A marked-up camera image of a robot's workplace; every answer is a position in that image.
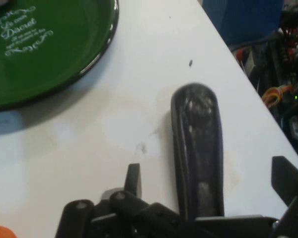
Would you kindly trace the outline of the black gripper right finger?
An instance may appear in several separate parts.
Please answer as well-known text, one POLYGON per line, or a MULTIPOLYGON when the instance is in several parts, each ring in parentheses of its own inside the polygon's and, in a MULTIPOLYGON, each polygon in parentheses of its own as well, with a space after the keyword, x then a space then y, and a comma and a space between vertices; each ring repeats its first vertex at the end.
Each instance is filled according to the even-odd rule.
POLYGON ((298 169, 283 156, 273 157, 271 185, 287 206, 272 237, 298 238, 298 169))

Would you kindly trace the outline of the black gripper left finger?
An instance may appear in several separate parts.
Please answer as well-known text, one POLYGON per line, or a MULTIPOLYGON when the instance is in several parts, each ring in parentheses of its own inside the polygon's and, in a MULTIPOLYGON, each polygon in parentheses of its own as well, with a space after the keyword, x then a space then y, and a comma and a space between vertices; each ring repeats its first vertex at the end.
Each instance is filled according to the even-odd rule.
POLYGON ((57 238, 193 238, 191 223, 159 203, 141 199, 141 169, 130 164, 125 184, 98 204, 90 200, 68 203, 57 238))

